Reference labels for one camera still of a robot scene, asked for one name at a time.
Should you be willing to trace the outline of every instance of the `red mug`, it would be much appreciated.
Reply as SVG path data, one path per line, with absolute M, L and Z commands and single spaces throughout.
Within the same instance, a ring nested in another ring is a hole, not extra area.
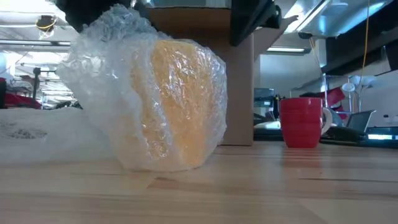
M 326 116 L 322 127 L 322 114 Z M 321 98 L 289 98 L 280 101 L 280 125 L 287 147 L 314 148 L 327 132 L 332 116 Z

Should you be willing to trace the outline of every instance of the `computer monitor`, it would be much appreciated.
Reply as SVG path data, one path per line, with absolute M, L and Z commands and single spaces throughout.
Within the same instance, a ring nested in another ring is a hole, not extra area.
M 366 128 L 368 127 L 369 120 L 371 119 L 372 114 L 376 110 L 371 111 L 363 111 L 359 113 L 352 114 L 349 117 L 347 128 L 351 128 L 356 131 L 361 131 L 363 133 L 366 132 Z

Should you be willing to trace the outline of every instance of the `wooden tabletop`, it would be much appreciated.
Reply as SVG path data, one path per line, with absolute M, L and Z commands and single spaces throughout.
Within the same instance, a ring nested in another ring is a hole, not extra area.
M 398 223 L 398 151 L 221 147 L 195 170 L 0 168 L 0 223 Z

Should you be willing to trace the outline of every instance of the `desk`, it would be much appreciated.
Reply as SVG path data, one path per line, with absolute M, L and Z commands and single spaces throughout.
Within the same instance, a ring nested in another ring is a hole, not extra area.
M 220 147 L 188 172 L 116 159 L 0 168 L 0 223 L 397 223 L 398 152 Z

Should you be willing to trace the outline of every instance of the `wooden table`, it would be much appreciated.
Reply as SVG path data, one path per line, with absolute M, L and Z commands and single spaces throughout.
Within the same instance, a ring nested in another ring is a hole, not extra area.
M 398 223 L 398 151 L 221 147 L 195 170 L 0 168 L 0 223 Z

